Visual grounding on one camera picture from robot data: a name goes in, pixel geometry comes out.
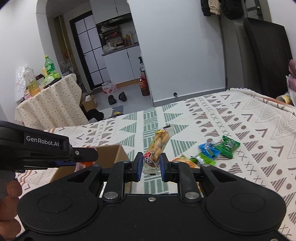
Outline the person's left hand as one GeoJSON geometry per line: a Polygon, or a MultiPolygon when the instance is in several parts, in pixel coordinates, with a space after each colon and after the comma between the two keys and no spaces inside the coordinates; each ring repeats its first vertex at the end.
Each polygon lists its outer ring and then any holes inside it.
{"type": "Polygon", "coordinates": [[[22,187],[18,180],[6,185],[8,196],[1,201],[1,237],[4,240],[13,240],[21,231],[17,216],[17,205],[22,195],[22,187]]]}

